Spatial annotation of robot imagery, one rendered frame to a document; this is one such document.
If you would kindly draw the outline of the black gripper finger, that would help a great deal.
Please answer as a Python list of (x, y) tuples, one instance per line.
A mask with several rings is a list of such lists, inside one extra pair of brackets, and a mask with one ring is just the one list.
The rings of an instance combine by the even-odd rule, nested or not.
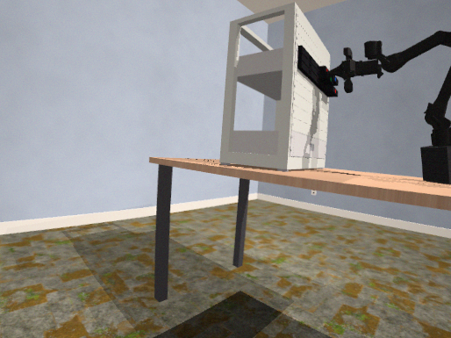
[[(339, 77), (343, 78), (344, 81), (346, 81), (345, 78), (344, 78), (344, 71), (343, 71), (343, 70), (341, 70), (341, 71), (334, 71), (334, 72), (328, 72), (328, 73), (329, 73), (330, 75), (339, 76)], [(342, 74), (342, 76), (339, 75), (339, 74)]]
[(343, 67), (343, 61), (342, 61), (342, 63), (337, 68), (334, 68), (328, 72), (341, 71), (343, 68), (344, 67)]

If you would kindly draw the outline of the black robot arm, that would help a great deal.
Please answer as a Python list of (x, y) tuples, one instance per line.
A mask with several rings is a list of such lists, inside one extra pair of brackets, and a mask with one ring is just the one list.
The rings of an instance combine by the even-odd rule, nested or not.
[[(384, 55), (385, 57), (382, 54), (382, 41), (367, 41), (364, 43), (365, 57), (368, 58), (368, 61), (365, 61), (365, 73), (366, 75), (377, 74), (377, 78), (383, 75), (382, 69), (389, 73), (394, 73), (402, 68), (409, 60), (425, 53), (426, 51), (434, 47), (437, 47), (438, 45), (451, 47), (451, 32), (438, 31), (402, 52), (388, 56)], [(381, 62), (381, 64), (378, 64), (378, 60)], [(349, 59), (343, 61), (343, 64), (343, 70), (347, 73), (347, 76), (354, 77), (360, 73), (360, 70), (357, 68), (358, 65), (361, 65), (360, 61)], [(437, 96), (433, 104), (428, 103), (427, 109), (424, 112), (426, 114), (426, 123), (433, 127), (431, 139), (432, 145), (434, 147), (451, 146), (451, 121), (445, 118), (447, 103), (450, 97), (451, 66), (449, 71), (447, 72), (446, 79), (440, 89), (439, 95)]]

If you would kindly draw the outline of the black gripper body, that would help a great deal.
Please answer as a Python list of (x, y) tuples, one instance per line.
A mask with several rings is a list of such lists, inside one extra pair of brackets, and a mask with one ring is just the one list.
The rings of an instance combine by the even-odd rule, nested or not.
[[(353, 60), (351, 48), (344, 47), (343, 50), (344, 50), (344, 55), (346, 56), (346, 60), (349, 60), (349, 59)], [(357, 68), (360, 70), (360, 73), (357, 74), (356, 76), (365, 76), (366, 75), (366, 73), (365, 73), (365, 61), (360, 61), (360, 62), (361, 62), (361, 65), (357, 66)], [(347, 73), (344, 72), (344, 78), (346, 80), (344, 82), (344, 91), (346, 93), (351, 93), (353, 91), (353, 83), (351, 81), (351, 77), (348, 77)]]

